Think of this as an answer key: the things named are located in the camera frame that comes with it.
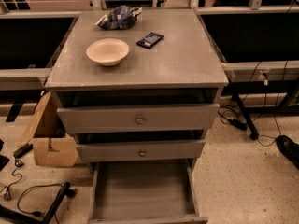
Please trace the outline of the grey bottom drawer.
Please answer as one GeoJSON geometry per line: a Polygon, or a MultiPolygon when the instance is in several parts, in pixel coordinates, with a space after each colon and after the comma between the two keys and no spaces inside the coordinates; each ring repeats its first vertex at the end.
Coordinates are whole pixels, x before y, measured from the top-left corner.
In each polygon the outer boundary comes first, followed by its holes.
{"type": "Polygon", "coordinates": [[[88,224],[207,224],[187,160],[100,162],[88,224]]]}

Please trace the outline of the grey drawer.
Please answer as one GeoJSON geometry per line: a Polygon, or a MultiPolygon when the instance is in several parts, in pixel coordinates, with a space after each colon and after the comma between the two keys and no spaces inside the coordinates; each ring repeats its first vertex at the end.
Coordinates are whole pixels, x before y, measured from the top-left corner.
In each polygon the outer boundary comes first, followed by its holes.
{"type": "Polygon", "coordinates": [[[217,104],[128,105],[58,108],[69,134],[206,130],[217,116],[217,104]]]}
{"type": "Polygon", "coordinates": [[[83,162],[150,161],[199,158],[202,140],[93,143],[76,145],[83,162]]]}
{"type": "Polygon", "coordinates": [[[187,160],[100,162],[88,224],[207,224],[187,160]]]}

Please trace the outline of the grey drawer cabinet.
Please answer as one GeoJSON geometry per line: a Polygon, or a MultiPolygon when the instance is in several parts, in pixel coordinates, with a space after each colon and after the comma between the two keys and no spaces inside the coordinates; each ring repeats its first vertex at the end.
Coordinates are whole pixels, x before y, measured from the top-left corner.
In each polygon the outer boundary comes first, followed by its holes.
{"type": "MultiPolygon", "coordinates": [[[[206,31],[191,9],[148,9],[133,28],[103,31],[95,22],[100,13],[78,16],[46,88],[58,108],[128,105],[217,104],[228,80],[206,31]],[[164,38],[151,49],[136,42],[154,32],[164,38]],[[90,60],[87,48],[114,38],[129,46],[117,65],[90,60]]],[[[206,130],[70,134],[77,145],[152,141],[205,142],[206,130]]]]}

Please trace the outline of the grey middle drawer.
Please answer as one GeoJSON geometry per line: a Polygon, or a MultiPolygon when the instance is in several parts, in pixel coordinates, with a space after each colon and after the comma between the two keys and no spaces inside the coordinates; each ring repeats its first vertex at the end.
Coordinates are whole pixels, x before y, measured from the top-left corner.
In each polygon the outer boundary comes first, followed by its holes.
{"type": "Polygon", "coordinates": [[[199,158],[202,140],[93,143],[76,145],[83,162],[150,161],[199,158]]]}

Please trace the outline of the grey top drawer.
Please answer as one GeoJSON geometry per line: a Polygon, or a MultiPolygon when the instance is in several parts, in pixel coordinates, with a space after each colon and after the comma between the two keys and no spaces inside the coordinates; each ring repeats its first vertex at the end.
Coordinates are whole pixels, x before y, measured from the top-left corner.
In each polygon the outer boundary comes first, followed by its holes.
{"type": "Polygon", "coordinates": [[[128,105],[58,108],[69,134],[206,130],[217,116],[217,104],[128,105]]]}

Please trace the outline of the white bowl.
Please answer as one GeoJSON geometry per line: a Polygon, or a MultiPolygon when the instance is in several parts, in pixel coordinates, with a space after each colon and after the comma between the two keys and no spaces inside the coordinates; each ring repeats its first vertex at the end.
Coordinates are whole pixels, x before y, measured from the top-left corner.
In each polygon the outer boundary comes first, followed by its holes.
{"type": "Polygon", "coordinates": [[[92,43],[86,50],[88,58],[103,66],[120,63],[129,53],[129,46],[122,40],[107,38],[92,43]]]}

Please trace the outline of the blue crumpled chip bag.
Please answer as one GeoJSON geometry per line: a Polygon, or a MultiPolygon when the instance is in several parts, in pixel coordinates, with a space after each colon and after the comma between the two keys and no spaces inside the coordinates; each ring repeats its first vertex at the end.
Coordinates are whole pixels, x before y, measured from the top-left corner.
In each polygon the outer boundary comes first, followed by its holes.
{"type": "Polygon", "coordinates": [[[141,7],[119,6],[102,16],[95,25],[104,30],[126,30],[136,23],[141,12],[141,7]]]}

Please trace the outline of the cardboard box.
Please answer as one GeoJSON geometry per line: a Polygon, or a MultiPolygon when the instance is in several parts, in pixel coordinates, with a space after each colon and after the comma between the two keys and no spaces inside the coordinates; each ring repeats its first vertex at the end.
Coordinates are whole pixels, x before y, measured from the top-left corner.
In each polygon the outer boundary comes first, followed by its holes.
{"type": "Polygon", "coordinates": [[[50,92],[40,98],[18,147],[25,144],[33,145],[38,166],[72,167],[80,163],[76,142],[65,132],[50,92]]]}

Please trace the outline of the black table leg right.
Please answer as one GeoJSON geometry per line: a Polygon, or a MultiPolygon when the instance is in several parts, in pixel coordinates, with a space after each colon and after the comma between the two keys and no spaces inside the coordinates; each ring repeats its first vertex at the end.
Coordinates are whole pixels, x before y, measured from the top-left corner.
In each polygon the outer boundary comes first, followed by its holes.
{"type": "Polygon", "coordinates": [[[241,98],[239,97],[239,95],[237,93],[234,93],[232,98],[236,101],[250,131],[251,131],[251,134],[250,134],[250,138],[252,140],[257,140],[258,137],[259,137],[259,133],[255,127],[255,125],[253,124],[252,120],[251,120],[251,117],[249,116],[249,113],[248,111],[246,110],[246,108],[244,107],[243,103],[242,103],[242,100],[241,98]]]}

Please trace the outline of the black stand leg left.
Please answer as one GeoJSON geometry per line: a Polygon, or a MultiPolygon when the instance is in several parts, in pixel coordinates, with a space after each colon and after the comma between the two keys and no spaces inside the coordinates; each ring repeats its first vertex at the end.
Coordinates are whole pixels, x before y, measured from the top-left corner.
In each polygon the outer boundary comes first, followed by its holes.
{"type": "Polygon", "coordinates": [[[12,224],[50,224],[50,221],[54,218],[56,211],[59,208],[64,197],[73,197],[75,195],[75,191],[73,191],[70,187],[71,184],[69,182],[65,182],[64,184],[62,184],[55,200],[50,206],[49,211],[46,213],[42,220],[28,217],[24,214],[7,209],[2,205],[0,205],[0,218],[5,221],[11,222],[12,224]]]}

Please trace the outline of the black shoe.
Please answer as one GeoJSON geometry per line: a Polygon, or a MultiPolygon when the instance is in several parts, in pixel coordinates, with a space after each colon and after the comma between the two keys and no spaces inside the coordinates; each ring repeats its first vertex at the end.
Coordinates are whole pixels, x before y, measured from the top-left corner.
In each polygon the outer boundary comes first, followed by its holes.
{"type": "Polygon", "coordinates": [[[279,151],[299,169],[299,145],[286,135],[276,138],[279,151]]]}

